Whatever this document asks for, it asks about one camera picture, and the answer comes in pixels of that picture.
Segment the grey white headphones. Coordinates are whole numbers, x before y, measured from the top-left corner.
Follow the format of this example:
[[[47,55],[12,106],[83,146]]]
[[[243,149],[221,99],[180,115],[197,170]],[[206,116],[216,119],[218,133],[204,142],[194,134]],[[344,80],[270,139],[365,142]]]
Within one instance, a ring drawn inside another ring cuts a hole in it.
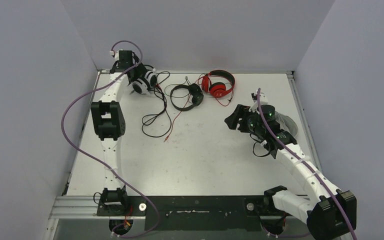
[[[275,112],[275,120],[280,124],[280,128],[288,131],[295,139],[298,136],[299,129],[297,123],[288,115]]]

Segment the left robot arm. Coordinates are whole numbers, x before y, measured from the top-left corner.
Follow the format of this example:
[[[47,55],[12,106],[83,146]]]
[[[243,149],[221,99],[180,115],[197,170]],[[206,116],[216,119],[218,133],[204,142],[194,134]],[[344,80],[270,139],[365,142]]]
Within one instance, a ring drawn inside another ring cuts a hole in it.
[[[131,210],[126,184],[121,180],[121,142],[126,132],[126,121],[119,103],[129,85],[123,71],[139,61],[131,50],[111,51],[115,62],[109,74],[109,86],[102,97],[91,103],[93,129],[98,136],[103,153],[104,183],[99,195],[97,216],[122,216]]]

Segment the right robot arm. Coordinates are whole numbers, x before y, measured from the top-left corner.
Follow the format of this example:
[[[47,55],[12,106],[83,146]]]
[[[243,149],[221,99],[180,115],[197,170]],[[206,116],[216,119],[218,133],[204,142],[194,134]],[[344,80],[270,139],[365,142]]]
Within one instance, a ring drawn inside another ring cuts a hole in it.
[[[298,196],[279,185],[264,191],[262,203],[254,204],[256,214],[283,212],[306,224],[308,234],[315,240],[334,240],[346,234],[356,239],[357,198],[328,180],[304,153],[295,133],[289,130],[293,120],[276,111],[263,100],[264,95],[253,93],[253,105],[238,104],[224,119],[230,130],[249,134],[255,144],[282,164],[305,192]]]

